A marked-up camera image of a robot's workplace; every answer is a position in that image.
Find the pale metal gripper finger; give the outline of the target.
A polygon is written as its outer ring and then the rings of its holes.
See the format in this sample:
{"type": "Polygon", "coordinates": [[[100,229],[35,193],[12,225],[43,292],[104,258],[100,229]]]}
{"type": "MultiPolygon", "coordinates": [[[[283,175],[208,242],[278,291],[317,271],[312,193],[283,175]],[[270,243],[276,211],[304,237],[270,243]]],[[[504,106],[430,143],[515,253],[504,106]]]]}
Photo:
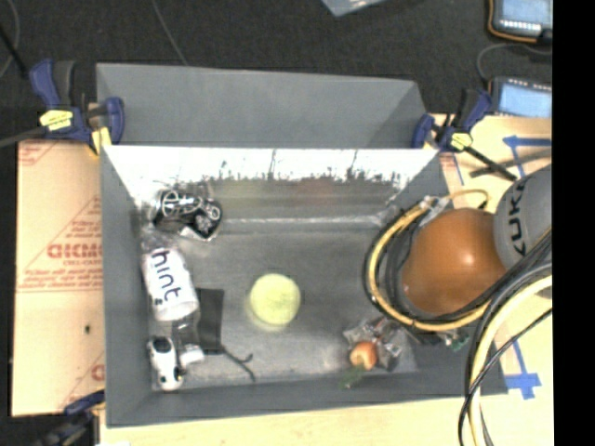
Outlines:
{"type": "Polygon", "coordinates": [[[386,371],[393,371],[400,361],[403,349],[388,340],[377,342],[378,364],[386,371]]]}
{"type": "Polygon", "coordinates": [[[371,322],[362,322],[343,333],[348,342],[374,342],[377,340],[376,326],[371,322]]]}

